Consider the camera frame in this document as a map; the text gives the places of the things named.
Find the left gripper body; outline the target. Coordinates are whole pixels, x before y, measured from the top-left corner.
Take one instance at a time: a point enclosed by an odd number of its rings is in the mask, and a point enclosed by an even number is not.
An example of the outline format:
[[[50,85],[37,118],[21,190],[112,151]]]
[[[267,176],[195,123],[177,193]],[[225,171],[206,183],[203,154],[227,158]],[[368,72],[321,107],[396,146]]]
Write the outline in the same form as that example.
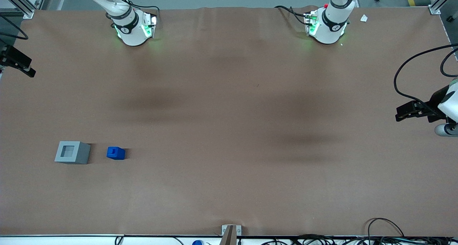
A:
[[[436,91],[428,101],[435,113],[428,117],[429,122],[438,120],[458,122],[458,79],[454,78],[449,85]]]

